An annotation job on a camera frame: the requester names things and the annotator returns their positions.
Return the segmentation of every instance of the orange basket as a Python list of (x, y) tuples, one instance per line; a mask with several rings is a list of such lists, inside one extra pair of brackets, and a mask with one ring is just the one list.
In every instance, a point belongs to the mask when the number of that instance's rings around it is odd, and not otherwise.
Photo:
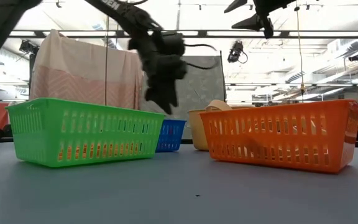
[(355, 100), (200, 113), (213, 159), (337, 173), (353, 159)]

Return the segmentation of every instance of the basket handle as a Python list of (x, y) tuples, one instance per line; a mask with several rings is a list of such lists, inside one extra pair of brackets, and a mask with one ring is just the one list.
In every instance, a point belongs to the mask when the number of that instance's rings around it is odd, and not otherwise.
[(205, 108), (206, 111), (212, 111), (213, 109), (217, 109), (221, 111), (232, 110), (232, 108), (227, 103), (221, 100), (213, 100)]

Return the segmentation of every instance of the pink blanket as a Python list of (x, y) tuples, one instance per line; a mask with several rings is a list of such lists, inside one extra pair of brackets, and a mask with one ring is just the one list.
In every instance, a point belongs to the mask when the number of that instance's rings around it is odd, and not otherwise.
[(143, 72), (137, 54), (60, 37), (51, 31), (38, 52), (30, 99), (59, 98), (139, 109)]

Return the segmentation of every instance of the green basket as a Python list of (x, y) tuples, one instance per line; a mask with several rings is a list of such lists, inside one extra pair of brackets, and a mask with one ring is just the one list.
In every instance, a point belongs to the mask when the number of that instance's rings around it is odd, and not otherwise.
[(7, 110), (16, 157), (49, 167), (153, 157), (165, 117), (53, 98)]

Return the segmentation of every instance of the tan basket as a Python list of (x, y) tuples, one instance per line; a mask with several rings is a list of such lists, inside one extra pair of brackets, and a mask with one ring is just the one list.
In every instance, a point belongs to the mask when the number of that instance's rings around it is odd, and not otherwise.
[(204, 132), (203, 121), (201, 120), (200, 113), (211, 110), (231, 110), (231, 109), (245, 109), (252, 108), (253, 106), (234, 106), (231, 108), (225, 102), (220, 100), (213, 100), (206, 107), (205, 110), (191, 110), (189, 114), (189, 123), (191, 126), (191, 135), (193, 136), (193, 145), (197, 150), (208, 151), (208, 144)]

